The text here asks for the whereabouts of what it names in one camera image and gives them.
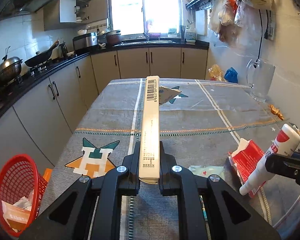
long narrow box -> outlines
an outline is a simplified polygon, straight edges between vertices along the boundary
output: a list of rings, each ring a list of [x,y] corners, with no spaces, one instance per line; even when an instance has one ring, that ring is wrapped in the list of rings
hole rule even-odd
[[[139,179],[149,184],[157,184],[160,177],[158,76],[147,77],[144,98]]]

blue plastic bag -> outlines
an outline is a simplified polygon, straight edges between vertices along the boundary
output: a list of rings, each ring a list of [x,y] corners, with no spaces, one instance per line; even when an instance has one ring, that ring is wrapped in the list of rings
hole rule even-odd
[[[238,83],[238,73],[232,67],[227,70],[224,78],[230,83]]]

kitchen sink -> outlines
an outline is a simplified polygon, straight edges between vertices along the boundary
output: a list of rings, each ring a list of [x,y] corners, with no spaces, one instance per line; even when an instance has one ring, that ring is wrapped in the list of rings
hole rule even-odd
[[[119,45],[115,45],[114,47],[118,46],[127,46],[127,45],[136,45],[136,44],[147,44],[147,43],[176,43],[174,41],[169,40],[160,40],[160,41],[136,41],[136,42],[127,42],[127,43],[121,43]]]

table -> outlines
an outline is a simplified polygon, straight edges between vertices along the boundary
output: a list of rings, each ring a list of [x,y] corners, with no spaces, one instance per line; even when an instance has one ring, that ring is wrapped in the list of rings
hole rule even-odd
[[[253,139],[266,151],[282,125],[267,104],[255,101],[249,87],[226,82],[160,79],[182,93],[160,106],[160,140],[179,165],[224,166],[225,181],[235,190],[228,152],[240,138]],[[42,199],[40,213],[80,175],[102,176],[133,153],[141,139],[145,79],[113,80],[80,122],[66,145]],[[87,157],[96,158],[89,163]],[[276,175],[250,205],[284,237],[300,219],[300,186]],[[139,195],[124,197],[120,239],[178,239],[176,197],[162,197],[156,185],[141,183]]]

black countertop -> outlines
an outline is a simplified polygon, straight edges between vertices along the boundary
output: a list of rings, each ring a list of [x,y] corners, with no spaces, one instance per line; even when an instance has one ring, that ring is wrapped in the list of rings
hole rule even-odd
[[[29,90],[34,88],[41,81],[57,72],[58,70],[68,66],[69,64],[84,58],[88,55],[104,53],[108,51],[116,51],[122,49],[138,49],[138,48],[149,48],[149,47],[173,47],[173,48],[191,48],[191,49],[205,49],[209,48],[209,43],[205,41],[196,41],[195,44],[181,44],[181,43],[124,43],[123,45],[118,45],[110,48],[96,49],[89,53],[82,54],[80,56],[72,57],[70,59],[60,60],[55,62],[47,68],[45,72],[36,76],[36,77],[28,77],[22,83],[22,85],[15,87],[13,93],[6,96],[3,101],[0,102],[0,118],[4,115],[4,113],[11,107],[15,102],[17,102],[22,96],[24,96]]]

